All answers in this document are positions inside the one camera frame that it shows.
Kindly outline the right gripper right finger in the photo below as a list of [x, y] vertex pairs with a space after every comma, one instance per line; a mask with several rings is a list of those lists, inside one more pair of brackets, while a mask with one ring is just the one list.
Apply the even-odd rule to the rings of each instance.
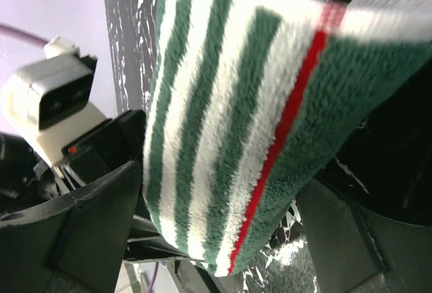
[[320, 292], [431, 291], [431, 228], [379, 216], [316, 180], [296, 201]]

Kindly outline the green white striped towel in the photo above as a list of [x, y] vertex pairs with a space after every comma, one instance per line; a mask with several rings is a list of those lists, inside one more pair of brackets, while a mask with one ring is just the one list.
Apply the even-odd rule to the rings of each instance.
[[431, 0], [159, 0], [143, 197], [217, 277], [431, 57]]

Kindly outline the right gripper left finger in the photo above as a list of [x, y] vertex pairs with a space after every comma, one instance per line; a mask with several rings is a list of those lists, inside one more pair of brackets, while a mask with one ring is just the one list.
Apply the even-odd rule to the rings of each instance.
[[2, 292], [113, 292], [140, 192], [132, 161], [1, 218]]

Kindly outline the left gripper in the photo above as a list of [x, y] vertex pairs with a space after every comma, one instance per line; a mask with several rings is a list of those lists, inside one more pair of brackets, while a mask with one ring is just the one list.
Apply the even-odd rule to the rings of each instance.
[[[1, 132], [1, 217], [84, 187], [127, 162], [142, 164], [145, 128], [142, 110], [126, 111], [101, 122], [61, 149], [61, 160], [54, 167], [64, 178], [23, 138]], [[140, 192], [127, 242], [126, 261], [197, 262], [161, 237]]]

